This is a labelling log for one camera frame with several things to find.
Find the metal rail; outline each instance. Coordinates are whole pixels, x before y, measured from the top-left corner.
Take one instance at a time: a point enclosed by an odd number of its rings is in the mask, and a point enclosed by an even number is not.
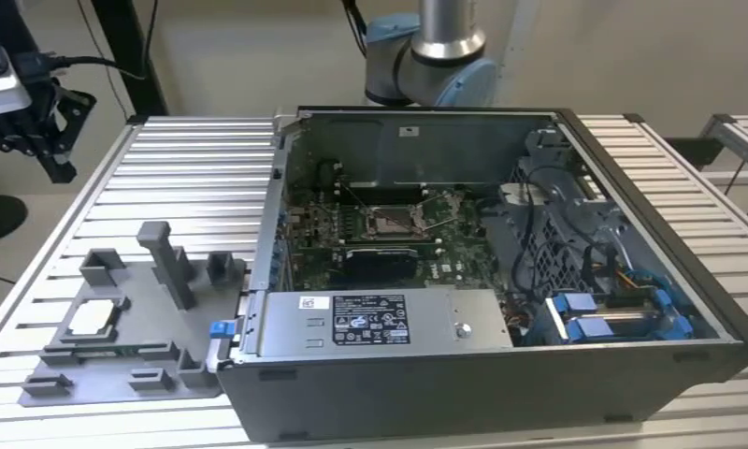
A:
[[[747,217],[647,125],[623,116],[583,120],[748,313]],[[24,408],[16,400],[17,385],[77,293],[77,267],[89,248],[116,247],[125,260],[145,260],[133,236],[144,220],[157,219],[172,224],[172,239],[190,256],[230,248],[238,257],[255,258],[274,129],[271,119],[153,118],[123,132],[0,308],[0,446],[255,446],[226,396],[40,408]],[[691,388],[645,423],[338,447],[659,449],[739,444],[748,446],[748,369],[725,384]]]

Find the blue latch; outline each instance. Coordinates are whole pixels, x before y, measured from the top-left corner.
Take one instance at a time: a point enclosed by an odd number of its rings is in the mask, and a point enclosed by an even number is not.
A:
[[[590,293],[562,293],[552,300],[559,313],[595,313],[599,309],[596,300]]]
[[[572,343],[599,341],[615,336],[603,317],[587,317],[568,321],[566,332]]]
[[[654,331],[654,336],[661,340],[690,340],[694,338],[694,327],[687,318],[682,316],[671,296],[665,290],[658,289],[655,300],[662,309],[663,318],[659,328]]]
[[[215,321],[211,324],[212,339],[232,339],[236,336],[236,323],[232,321]]]

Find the ventilation grille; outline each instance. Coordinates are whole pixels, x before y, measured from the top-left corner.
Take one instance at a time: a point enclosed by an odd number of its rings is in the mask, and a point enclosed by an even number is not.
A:
[[[510,182],[524,182],[527,174],[520,167],[516,167],[510,174]],[[536,216],[536,223],[532,235],[528,239],[527,254],[536,264],[535,268],[527,270],[528,279],[534,280],[535,294],[539,297],[548,297],[551,292],[562,289],[574,289],[579,292],[592,293],[592,288],[583,281],[579,267],[575,265],[576,258],[571,256],[571,249],[560,243],[563,237],[554,225],[548,214],[543,212]],[[522,226],[515,226],[515,238],[520,241],[519,234]]]

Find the floor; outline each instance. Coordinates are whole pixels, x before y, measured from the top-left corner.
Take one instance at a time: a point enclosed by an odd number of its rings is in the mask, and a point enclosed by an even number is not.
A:
[[[0,239],[0,276],[17,280],[59,224],[75,195],[24,195],[29,216],[23,226]],[[0,303],[11,291],[11,285],[0,282]]]

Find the white wall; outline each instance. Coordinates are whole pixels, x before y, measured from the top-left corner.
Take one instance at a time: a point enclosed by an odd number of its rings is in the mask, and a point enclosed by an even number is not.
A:
[[[137,0],[145,17],[149,1]],[[363,0],[367,20],[416,11],[418,0]],[[514,3],[479,0],[500,58]],[[339,0],[167,0],[161,6],[156,64],[171,67],[183,111],[198,115],[266,115],[278,107],[351,105],[363,100],[366,62]]]
[[[638,112],[669,136],[748,113],[748,0],[543,0],[511,104]]]

